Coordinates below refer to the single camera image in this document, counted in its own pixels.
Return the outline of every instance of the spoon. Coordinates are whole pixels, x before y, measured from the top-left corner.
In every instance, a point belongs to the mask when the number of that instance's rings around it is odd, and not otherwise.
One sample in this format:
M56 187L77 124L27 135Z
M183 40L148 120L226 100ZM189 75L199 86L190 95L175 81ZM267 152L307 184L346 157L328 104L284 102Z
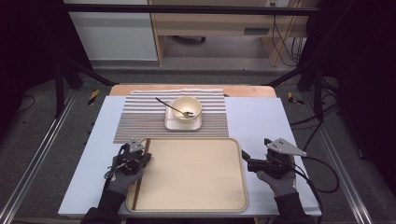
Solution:
M192 113L192 112L189 112L189 111L187 111L187 112L181 112L180 110L178 110L178 109L172 107L171 105L169 105L169 104L167 104L166 102L164 102L164 101L158 99L157 97L155 97L155 99L158 100L160 103L162 103L162 104L164 104L164 105L167 105L167 106L171 107L172 109L176 110L177 112L181 113L181 114L184 116L184 118L186 118L186 119L191 119L191 118L195 117L195 114Z

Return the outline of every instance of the glove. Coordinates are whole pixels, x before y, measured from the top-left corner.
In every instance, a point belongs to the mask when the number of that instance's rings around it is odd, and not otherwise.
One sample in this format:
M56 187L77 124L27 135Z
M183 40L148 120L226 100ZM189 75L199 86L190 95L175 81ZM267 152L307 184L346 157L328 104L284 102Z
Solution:
M136 182L136 180L142 178L145 169L140 169L135 175L126 175L121 169L117 169L114 177L108 184L107 189L115 191L117 193L126 196L128 188Z
M290 156L291 167L294 168L294 156ZM264 171L258 171L257 177L267 183L274 192L275 197L297 192L296 189L296 174L290 170L280 179L275 179L269 176Z

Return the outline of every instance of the gray glove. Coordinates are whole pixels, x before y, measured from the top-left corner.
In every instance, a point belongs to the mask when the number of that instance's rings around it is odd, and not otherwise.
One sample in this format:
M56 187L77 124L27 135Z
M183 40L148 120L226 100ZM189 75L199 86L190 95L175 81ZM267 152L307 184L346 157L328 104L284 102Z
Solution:
M290 156L291 166L294 168L294 157ZM282 176L280 179L275 179L269 176L264 171L258 171L256 173L257 177L267 183L275 197L283 196L286 194L297 192L296 189L296 174L293 171L289 171L287 174Z
M142 178L145 169L140 169L135 175L126 175L121 169L117 169L114 177L108 184L107 189L115 191L117 193L126 196L128 188L136 182L136 180Z

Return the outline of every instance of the bowl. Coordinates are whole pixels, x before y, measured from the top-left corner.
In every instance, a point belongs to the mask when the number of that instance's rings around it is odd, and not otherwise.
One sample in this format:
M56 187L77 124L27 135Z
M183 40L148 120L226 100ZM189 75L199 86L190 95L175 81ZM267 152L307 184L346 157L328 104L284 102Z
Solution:
M176 98L171 104L172 107L180 110L181 112L192 112L195 114L192 118L185 118L182 113L172 110L172 115L175 119L182 123L191 123L201 116L202 105L196 98L192 96L180 96Z

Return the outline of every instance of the gray striped mat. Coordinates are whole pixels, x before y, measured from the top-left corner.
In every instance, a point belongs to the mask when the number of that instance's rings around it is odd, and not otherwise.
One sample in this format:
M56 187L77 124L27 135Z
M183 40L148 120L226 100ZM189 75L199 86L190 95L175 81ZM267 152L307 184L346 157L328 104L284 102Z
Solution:
M203 107L198 130L168 130L165 127L165 102L179 96L193 96ZM228 137L227 116L222 89L183 89L173 91L132 91L125 100L114 144L147 137Z

